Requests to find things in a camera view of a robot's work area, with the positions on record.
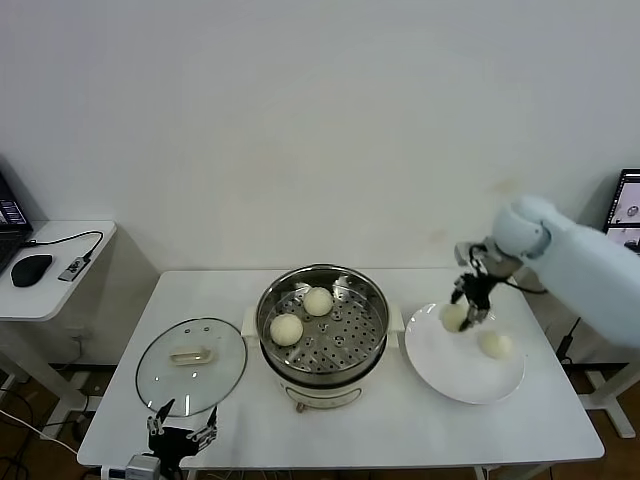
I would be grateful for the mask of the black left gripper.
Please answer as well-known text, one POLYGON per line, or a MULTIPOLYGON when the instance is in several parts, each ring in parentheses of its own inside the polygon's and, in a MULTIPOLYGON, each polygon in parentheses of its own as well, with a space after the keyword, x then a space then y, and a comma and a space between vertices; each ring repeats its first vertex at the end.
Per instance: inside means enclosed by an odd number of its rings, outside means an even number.
POLYGON ((206 424, 198 430, 187 430, 177 427, 166 427, 163 424, 175 403, 175 399, 164 404, 154 416, 146 421, 148 447, 158 458, 185 458, 198 453, 198 448, 206 448, 216 440, 217 410, 214 406, 206 424))

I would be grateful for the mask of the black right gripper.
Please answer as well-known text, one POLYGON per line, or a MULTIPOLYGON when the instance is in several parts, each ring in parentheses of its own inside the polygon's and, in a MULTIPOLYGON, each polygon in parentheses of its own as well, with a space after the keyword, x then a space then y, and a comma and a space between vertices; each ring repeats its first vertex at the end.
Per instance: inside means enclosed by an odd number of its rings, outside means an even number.
POLYGON ((498 278, 485 273, 464 273, 458 279, 450 297, 451 304, 457 304, 465 296, 469 306, 466 316, 459 326, 466 331, 481 324, 489 315, 491 308, 490 294, 498 284, 498 278))

